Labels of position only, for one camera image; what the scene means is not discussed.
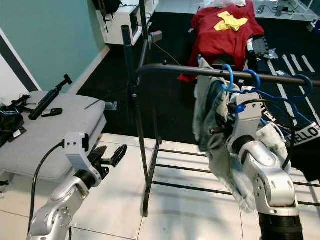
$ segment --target white tile floor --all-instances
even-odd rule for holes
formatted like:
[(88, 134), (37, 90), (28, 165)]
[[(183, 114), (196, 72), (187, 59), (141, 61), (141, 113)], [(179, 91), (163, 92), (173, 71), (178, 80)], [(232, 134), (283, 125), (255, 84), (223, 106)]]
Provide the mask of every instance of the white tile floor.
[[(159, 6), (157, 8), (157, 12), (164, 12), (164, 13), (181, 13), (181, 14), (196, 14), (199, 8), (200, 3), (202, 0), (160, 0)], [(275, 16), (276, 12), (272, 8), (275, 7), (276, 3), (274, 1), (269, 0), (253, 0), (254, 9), (257, 12), (257, 9), (261, 5), (267, 5), (270, 9), (265, 7), (264, 12), (262, 14), (256, 14), (256, 18), (268, 18), (268, 19), (289, 19), (291, 16), (290, 14), (283, 14), (282, 16), (278, 17)], [(296, 9), (297, 13), (301, 13), (303, 9), (301, 7)], [(309, 18), (295, 15), (292, 18), (293, 20), (300, 20), (300, 21), (309, 21)]]
[[(127, 154), (97, 188), (92, 188), (72, 221), (73, 240), (258, 240), (257, 213), (240, 211), (232, 196), (152, 185), (148, 217), (141, 216), (145, 188), (137, 137), (104, 134), (99, 146), (108, 147), (110, 157), (122, 144)], [(146, 139), (148, 164), (155, 141)], [(198, 153), (195, 145), (164, 141), (163, 149)], [(158, 164), (208, 170), (202, 156), (160, 152)], [(306, 182), (298, 170), (292, 179)], [(157, 167), (155, 181), (225, 191), (209, 173)], [(58, 183), (40, 180), (36, 189), (36, 210), (46, 203)], [(30, 205), (31, 178), (16, 175), (8, 192), (0, 197), (0, 239), (25, 239)], [(318, 202), (320, 189), (296, 186), (299, 201)], [(300, 206), (305, 240), (319, 238), (320, 208)]]

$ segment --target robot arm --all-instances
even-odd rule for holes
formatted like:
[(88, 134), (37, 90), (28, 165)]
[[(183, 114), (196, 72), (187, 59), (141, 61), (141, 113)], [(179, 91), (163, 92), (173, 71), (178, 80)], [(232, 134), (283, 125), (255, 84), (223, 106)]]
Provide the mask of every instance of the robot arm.
[(107, 147), (94, 150), (88, 157), (85, 150), (89, 146), (89, 137), (80, 132), (68, 133), (65, 137), (65, 153), (76, 170), (49, 197), (45, 206), (34, 215), (27, 240), (62, 240), (66, 238), (71, 221), (89, 195), (92, 187), (100, 185), (108, 175), (109, 168), (103, 165), (117, 166), (124, 157), (127, 146), (118, 148), (111, 159), (102, 159)]
[(235, 127), (228, 151), (238, 155), (244, 173), (252, 182), (263, 240), (303, 240), (294, 183), (282, 170), (281, 161), (263, 143), (256, 141), (261, 119), (257, 93), (236, 97)]

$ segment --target gray cushion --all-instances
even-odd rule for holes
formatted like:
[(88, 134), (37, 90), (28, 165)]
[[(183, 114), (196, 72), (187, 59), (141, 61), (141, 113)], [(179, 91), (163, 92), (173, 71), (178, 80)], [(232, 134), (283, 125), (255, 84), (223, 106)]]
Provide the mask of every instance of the gray cushion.
[[(28, 103), (38, 103), (46, 94), (47, 92), (43, 91), (33, 91), (30, 93), (31, 98)], [(25, 122), (23, 127), (27, 132), (0, 148), (0, 169), (21, 175), (33, 175), (43, 156), (64, 139), (68, 132), (89, 134), (91, 150), (97, 141), (98, 134), (106, 124), (104, 101), (84, 109), (94, 101), (96, 99), (92, 97), (61, 93), (48, 106), (49, 109), (62, 108), (61, 115), (40, 116), (37, 120), (30, 120), (29, 113), (23, 113)], [(35, 108), (36, 106), (28, 105), (27, 107)], [(59, 147), (43, 164), (39, 178), (56, 180), (66, 174), (70, 168), (64, 149)]]

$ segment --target white shelf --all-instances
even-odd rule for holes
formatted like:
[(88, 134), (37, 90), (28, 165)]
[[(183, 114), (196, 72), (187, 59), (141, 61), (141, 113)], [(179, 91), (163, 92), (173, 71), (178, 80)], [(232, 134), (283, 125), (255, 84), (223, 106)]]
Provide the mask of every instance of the white shelf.
[[(149, 23), (151, 16), (154, 14), (160, 0), (145, 0), (145, 12), (146, 12), (146, 22)], [(100, 24), (100, 29), (102, 32), (102, 36), (104, 42), (106, 44), (117, 44), (123, 45), (123, 37), (121, 26), (128, 25), (130, 27), (130, 34), (131, 34), (131, 44), (134, 46), (138, 41), (139, 37), (142, 34), (142, 27), (138, 26), (138, 31), (133, 35), (132, 28), (131, 28), (131, 19), (130, 14), (137, 9), (136, 6), (139, 6), (139, 0), (122, 0), (124, 5), (135, 5), (135, 6), (123, 6), (118, 9), (117, 12), (113, 14), (113, 18), (111, 15), (107, 15), (107, 19), (111, 20), (108, 21), (107, 24), (104, 23), (103, 17), (100, 11), (96, 11), (97, 18)], [(140, 16), (140, 9), (137, 11), (137, 20), (138, 25), (141, 25), (141, 16)]]

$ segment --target black metal rack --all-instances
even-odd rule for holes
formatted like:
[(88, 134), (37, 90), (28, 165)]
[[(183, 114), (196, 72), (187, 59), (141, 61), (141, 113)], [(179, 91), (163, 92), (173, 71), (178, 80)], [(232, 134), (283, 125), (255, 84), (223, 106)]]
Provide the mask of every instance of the black metal rack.
[[(212, 174), (209, 170), (201, 170), (201, 169), (194, 169), (194, 168), (187, 168), (187, 167), (179, 167), (179, 166), (172, 166), (172, 165), (164, 165), (164, 164), (157, 164), (157, 157), (159, 152), (166, 152), (166, 153), (174, 153), (174, 154), (183, 154), (183, 155), (192, 155), (192, 156), (201, 156), (207, 157), (205, 154), (200, 153), (191, 153), (191, 152), (184, 152), (184, 151), (173, 151), (168, 149), (160, 149), (160, 145), (162, 144), (162, 138), (159, 136), (158, 132), (158, 123), (156, 117), (156, 110), (153, 108), (153, 123), (154, 123), (154, 134), (156, 139), (156, 144), (154, 147), (154, 151), (152, 154), (151, 163), (147, 166), (147, 157), (146, 157), (146, 148), (145, 148), (145, 141), (144, 141), (144, 130), (143, 130), (143, 123), (142, 123), (142, 116), (141, 116), (141, 109), (140, 109), (140, 101), (137, 89), (141, 83), (141, 79), (143, 75), (150, 73), (150, 72), (172, 72), (172, 73), (183, 73), (183, 74), (193, 74), (193, 75), (203, 75), (203, 76), (211, 76), (211, 77), (223, 77), (228, 78), (229, 72), (228, 71), (221, 71), (221, 70), (212, 70), (212, 69), (205, 69), (205, 68), (198, 68), (198, 67), (188, 67), (188, 66), (177, 66), (177, 65), (167, 65), (167, 64), (146, 64), (146, 59), (149, 51), (149, 40), (148, 40), (148, 27), (147, 27), (147, 20), (146, 20), (146, 10), (145, 10), (145, 1), (139, 0), (140, 6), (140, 14), (141, 14), (141, 23), (142, 23), (142, 35), (143, 35), (143, 47), (140, 56), (140, 61), (138, 64), (138, 68), (135, 70), (134, 68), (134, 61), (133, 61), (133, 50), (131, 44), (131, 36), (130, 36), (130, 28), (127, 25), (122, 26), (122, 37), (124, 43), (124, 53), (125, 53), (125, 61), (128, 71), (128, 103), (132, 109), (132, 115), (135, 121), (137, 134), (139, 138), (140, 144), (140, 151), (142, 157), (142, 165), (144, 170), (144, 177), (146, 182), (146, 188), (144, 192), (144, 199), (143, 199), (143, 207), (142, 207), (142, 215), (143, 217), (148, 216), (148, 205), (149, 205), (149, 197), (151, 192), (152, 184), (156, 185), (163, 185), (168, 187), (174, 188), (182, 188), (182, 189), (189, 189), (189, 190), (196, 190), (196, 191), (203, 191), (203, 192), (210, 192), (216, 194), (225, 194), (225, 195), (232, 195), (230, 192), (227, 191), (219, 191), (214, 189), (206, 189), (206, 188), (199, 188), (199, 187), (191, 187), (179, 184), (171, 184), (167, 182), (160, 182), (160, 181), (153, 181), (155, 168), (172, 168), (172, 169), (179, 169), (184, 171), (193, 171), (193, 172), (201, 172), (201, 173), (208, 173)], [(249, 73), (244, 72), (233, 72), (235, 78), (241, 78), (243, 80), (252, 80), (252, 76)], [(260, 79), (265, 82), (269, 83), (279, 83), (279, 84), (290, 84), (290, 85), (306, 85), (306, 83), (299, 78), (288, 78), (288, 77), (281, 77), (281, 76), (271, 76), (271, 75), (259, 75)], [(320, 87), (319, 81), (312, 81), (314, 87)], [(309, 187), (320, 187), (320, 184), (311, 184), (311, 183), (302, 183), (302, 182), (294, 182), (295, 185), (302, 185), (302, 186), (309, 186)], [(301, 205), (309, 205), (309, 206), (317, 206), (320, 207), (320, 203), (316, 202), (298, 202)]]

